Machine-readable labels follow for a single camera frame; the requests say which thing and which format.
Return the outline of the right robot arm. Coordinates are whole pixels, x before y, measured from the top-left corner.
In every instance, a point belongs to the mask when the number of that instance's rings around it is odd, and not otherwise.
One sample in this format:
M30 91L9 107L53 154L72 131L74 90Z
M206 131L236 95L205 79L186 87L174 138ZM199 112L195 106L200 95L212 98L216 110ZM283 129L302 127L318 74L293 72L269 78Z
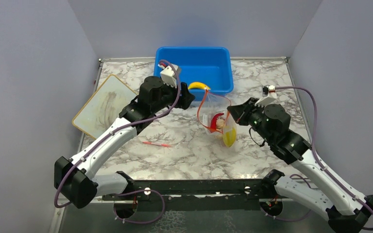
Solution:
M373 216L373 195L364 195L341 179L311 144L289 128L291 116L280 104L255 105L256 99L227 108L238 125L250 126L279 159L308 177L318 190L298 184L283 172L271 170L261 180L261 192L290 198L319 214L337 233L358 233Z

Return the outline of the red chili pepper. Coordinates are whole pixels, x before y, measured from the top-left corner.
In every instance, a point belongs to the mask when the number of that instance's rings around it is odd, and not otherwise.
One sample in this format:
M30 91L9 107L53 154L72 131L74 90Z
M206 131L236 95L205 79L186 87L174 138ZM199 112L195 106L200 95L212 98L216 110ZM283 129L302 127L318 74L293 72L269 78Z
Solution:
M217 113L217 114L215 114L215 115L212 117L212 119L211 119L211 122L210 122L210 129L212 129L212 130L216 130L216 120L217 120L218 118L224 118L223 116L224 116L224 113Z

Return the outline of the garlic bulb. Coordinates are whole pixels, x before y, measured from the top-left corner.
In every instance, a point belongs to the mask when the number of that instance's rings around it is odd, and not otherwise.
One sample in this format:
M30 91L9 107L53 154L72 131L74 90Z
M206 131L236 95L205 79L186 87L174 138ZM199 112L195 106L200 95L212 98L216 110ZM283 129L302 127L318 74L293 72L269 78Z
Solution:
M221 131L225 125L225 119L224 118L218 118L216 120L216 130Z

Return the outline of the clear zip bag orange zipper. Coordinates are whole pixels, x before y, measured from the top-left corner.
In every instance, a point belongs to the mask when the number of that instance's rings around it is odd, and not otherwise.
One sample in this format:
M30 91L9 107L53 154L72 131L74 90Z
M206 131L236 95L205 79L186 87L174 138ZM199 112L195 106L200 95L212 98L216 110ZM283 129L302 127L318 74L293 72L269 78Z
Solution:
M237 139L237 124L227 110L231 105L232 102L228 98L205 90L197 110L197 119L206 133L221 140L228 148L232 147Z

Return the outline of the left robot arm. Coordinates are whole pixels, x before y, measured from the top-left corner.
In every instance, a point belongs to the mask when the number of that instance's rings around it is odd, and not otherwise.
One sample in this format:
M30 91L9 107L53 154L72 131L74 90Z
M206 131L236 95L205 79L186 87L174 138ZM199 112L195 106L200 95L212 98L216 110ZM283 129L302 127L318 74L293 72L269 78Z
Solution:
M173 108L186 110L195 100L188 85L176 87L166 84L160 77L149 76L139 93L123 107L118 118L92 144L67 159L61 156L54 164L54 187L57 189L54 206L59 195L78 209L87 206L95 197L116 194L128 199L133 194L133 180L124 172L97 175L102 165L126 142L137 137L154 120L164 117Z

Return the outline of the blue plastic bin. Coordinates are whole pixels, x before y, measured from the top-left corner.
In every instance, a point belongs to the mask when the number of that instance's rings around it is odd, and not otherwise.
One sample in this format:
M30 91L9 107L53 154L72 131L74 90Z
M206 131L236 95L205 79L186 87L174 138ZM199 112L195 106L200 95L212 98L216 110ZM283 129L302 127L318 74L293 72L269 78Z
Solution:
M160 47L155 53L154 76L162 71L159 61L181 68L180 81L201 82L214 94L225 96L234 89L231 59L224 47Z

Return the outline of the yellow green starfruit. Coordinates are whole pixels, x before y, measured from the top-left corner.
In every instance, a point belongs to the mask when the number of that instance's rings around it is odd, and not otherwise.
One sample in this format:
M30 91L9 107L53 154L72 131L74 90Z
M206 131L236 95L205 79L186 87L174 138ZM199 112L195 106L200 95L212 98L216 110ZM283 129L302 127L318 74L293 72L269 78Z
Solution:
M226 147L231 147L236 141L237 128L235 125L224 125L222 129L222 141Z

